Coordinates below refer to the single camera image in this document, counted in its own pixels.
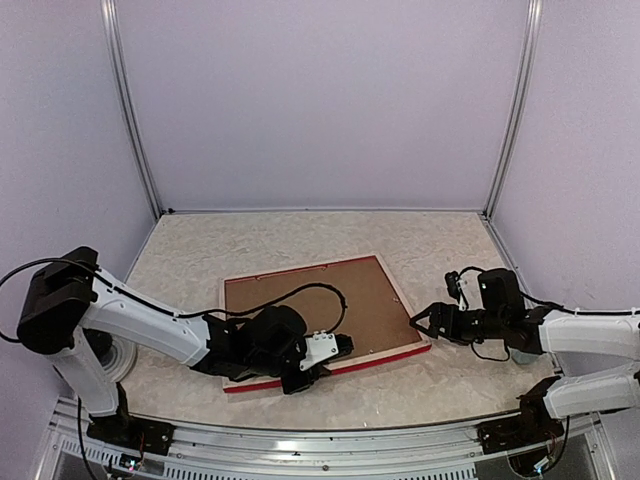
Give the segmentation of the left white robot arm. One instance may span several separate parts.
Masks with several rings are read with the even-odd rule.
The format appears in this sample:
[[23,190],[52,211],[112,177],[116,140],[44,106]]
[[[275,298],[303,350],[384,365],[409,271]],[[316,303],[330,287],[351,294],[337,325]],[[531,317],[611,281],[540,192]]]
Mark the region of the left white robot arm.
[[160,352],[204,375],[242,382],[279,380],[287,395],[329,374],[328,362],[354,349],[335,327],[311,333],[280,296],[246,311],[187,313],[148,299],[120,282],[83,246],[27,263],[35,271],[17,326],[18,342],[49,358],[93,420],[121,445],[140,434],[126,395],[105,373],[86,338],[104,332]]

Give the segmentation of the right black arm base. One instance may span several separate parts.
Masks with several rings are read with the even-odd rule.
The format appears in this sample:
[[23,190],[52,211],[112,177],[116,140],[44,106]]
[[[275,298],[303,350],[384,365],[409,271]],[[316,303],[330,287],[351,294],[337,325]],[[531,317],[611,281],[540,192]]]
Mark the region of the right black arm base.
[[477,435],[483,453],[517,449],[563,436],[563,421],[552,418],[544,404],[548,390],[559,379],[543,379],[521,395],[515,416],[480,423]]

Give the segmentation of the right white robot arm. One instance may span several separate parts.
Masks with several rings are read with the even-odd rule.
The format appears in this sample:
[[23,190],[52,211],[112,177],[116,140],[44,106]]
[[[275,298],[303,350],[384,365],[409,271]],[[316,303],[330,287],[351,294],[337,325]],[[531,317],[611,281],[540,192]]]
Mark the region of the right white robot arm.
[[639,405],[639,312],[570,310],[542,300],[527,307],[514,271],[478,270],[482,306],[468,307],[460,273],[446,274],[453,303],[434,302],[409,324],[432,338],[475,347],[500,340],[505,349],[528,355],[584,353],[626,359],[626,364],[578,377],[540,381],[520,398],[511,433],[523,444],[535,442],[551,420],[573,415],[636,408]]

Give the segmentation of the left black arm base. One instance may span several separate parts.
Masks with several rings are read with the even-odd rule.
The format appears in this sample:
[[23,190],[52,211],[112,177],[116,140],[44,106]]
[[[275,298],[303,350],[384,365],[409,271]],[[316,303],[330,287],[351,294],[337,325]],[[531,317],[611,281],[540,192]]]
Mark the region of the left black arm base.
[[167,456],[176,427],[168,422],[133,416],[129,413],[126,392],[116,383],[118,406],[113,415],[89,416],[87,435],[107,444],[147,453]]

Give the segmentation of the light blue paper cup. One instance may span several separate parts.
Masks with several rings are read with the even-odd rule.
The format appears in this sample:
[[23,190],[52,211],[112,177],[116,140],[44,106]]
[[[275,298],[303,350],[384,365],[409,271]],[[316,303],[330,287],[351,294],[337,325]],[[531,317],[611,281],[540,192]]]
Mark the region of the light blue paper cup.
[[517,365],[531,365],[538,359],[536,354],[524,353],[519,350],[511,350],[510,353],[511,360]]

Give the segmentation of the white plate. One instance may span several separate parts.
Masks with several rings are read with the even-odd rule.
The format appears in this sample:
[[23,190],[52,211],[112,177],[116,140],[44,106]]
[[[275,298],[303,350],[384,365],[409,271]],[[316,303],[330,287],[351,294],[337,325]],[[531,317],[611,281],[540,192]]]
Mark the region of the white plate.
[[137,354],[137,346],[133,342],[113,336],[111,346],[99,361],[107,377],[120,382],[135,366]]

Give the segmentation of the aluminium front rail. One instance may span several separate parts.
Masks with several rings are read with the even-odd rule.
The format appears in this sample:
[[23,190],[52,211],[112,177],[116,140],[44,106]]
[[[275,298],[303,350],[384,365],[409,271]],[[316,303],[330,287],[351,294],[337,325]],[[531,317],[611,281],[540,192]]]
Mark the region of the aluminium front rail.
[[164,453],[78,434],[87,418],[60,398],[31,479],[615,479],[596,414],[559,438],[487,453],[482,418],[400,428],[275,430],[174,421]]

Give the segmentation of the right aluminium corner post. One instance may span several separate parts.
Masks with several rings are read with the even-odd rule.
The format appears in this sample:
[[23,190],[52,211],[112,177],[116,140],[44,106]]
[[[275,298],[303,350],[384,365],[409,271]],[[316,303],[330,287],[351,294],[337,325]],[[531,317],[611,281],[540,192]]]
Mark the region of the right aluminium corner post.
[[483,214],[487,222],[491,222],[495,216],[499,199],[504,189],[525,110],[531,75],[534,68],[542,18],[543,1],[530,0],[527,6],[527,18],[514,94],[507,119],[506,131],[500,147],[498,163],[483,210]]

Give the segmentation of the aluminium corner post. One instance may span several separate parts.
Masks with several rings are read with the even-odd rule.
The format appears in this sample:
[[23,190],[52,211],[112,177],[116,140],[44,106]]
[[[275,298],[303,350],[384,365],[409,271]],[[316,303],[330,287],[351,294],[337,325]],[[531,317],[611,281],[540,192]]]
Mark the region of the aluminium corner post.
[[507,119],[506,131],[500,147],[498,163],[483,210],[483,214],[487,222],[491,222],[495,216],[499,199],[504,189],[525,110],[531,75],[534,68],[542,18],[543,1],[530,0],[527,6],[527,18],[514,94]]
[[134,165],[140,177],[143,192],[152,216],[155,220],[159,220],[164,210],[143,145],[133,97],[129,87],[126,60],[119,31],[117,2],[114,0],[102,0],[100,2],[100,9],[111,68],[116,84],[117,98],[120,103],[126,134],[133,153]]

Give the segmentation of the left aluminium corner post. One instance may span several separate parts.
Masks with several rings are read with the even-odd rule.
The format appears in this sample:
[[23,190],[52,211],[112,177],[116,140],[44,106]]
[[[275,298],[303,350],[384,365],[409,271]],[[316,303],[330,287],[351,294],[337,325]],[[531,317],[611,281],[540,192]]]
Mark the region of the left aluminium corner post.
[[152,216],[155,220],[159,220],[164,210],[143,145],[133,97],[129,87],[126,60],[119,31],[117,2],[114,0],[102,0],[100,2],[100,9],[111,68],[116,84],[117,98],[120,103],[126,134],[133,153],[134,165],[140,177],[143,192]]

